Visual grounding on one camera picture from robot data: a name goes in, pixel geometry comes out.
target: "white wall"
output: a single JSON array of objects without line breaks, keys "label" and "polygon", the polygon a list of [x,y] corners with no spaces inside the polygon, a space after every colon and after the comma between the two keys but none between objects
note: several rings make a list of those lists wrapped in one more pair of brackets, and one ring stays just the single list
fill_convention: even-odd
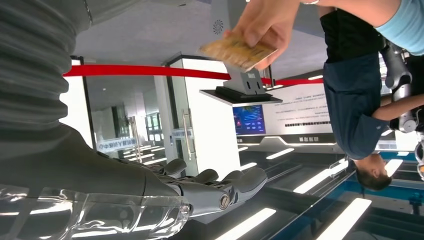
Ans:
[{"label": "white wall", "polygon": [[[184,58],[182,62],[185,69],[227,73],[220,61]],[[215,89],[223,83],[218,79],[185,78],[198,171],[214,169],[220,180],[240,168],[233,107],[201,94],[200,90]]]},{"label": "white wall", "polygon": [[[81,61],[72,60],[72,65],[81,65]],[[59,121],[77,130],[85,140],[85,143],[90,148],[93,148],[83,77],[65,77],[65,80],[69,83],[69,89],[68,92],[60,95],[60,101],[67,105],[67,116]]]}]

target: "robotic arm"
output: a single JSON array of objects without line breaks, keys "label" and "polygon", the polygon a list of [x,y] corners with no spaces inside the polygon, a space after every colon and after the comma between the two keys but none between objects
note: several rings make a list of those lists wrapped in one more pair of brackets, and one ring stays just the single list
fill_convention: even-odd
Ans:
[{"label": "robotic arm", "polygon": [[[392,101],[399,101],[412,96],[412,75],[402,58],[402,49],[387,41],[386,47],[381,51],[387,67],[385,84],[392,90]],[[411,111],[402,114],[390,122],[390,127],[403,133],[415,131],[418,123]]]},{"label": "robotic arm", "polygon": [[266,183],[262,169],[175,178],[99,155],[59,119],[76,36],[140,0],[2,0],[0,239],[160,239],[189,217],[225,210]]}]

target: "light blue sleeve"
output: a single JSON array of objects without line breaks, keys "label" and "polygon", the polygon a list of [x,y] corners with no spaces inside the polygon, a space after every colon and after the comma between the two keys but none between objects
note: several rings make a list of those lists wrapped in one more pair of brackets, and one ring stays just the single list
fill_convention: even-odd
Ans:
[{"label": "light blue sleeve", "polygon": [[411,54],[424,55],[424,0],[401,0],[396,14],[376,29]]}]

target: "dark blue shirt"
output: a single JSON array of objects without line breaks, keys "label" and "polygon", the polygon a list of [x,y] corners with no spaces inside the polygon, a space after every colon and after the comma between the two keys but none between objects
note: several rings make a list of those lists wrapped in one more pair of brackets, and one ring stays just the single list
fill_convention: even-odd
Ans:
[{"label": "dark blue shirt", "polygon": [[331,127],[341,149],[360,160],[376,148],[387,121],[371,117],[381,104],[378,53],[324,65]]}]

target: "human hand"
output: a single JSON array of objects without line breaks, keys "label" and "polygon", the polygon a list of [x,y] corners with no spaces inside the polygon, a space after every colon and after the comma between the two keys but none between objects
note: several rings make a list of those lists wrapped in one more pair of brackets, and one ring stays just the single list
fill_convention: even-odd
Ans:
[{"label": "human hand", "polygon": [[299,5],[299,0],[250,0],[236,27],[224,36],[238,34],[251,47],[261,41],[276,48],[276,52],[256,65],[258,70],[265,69],[289,46]]}]

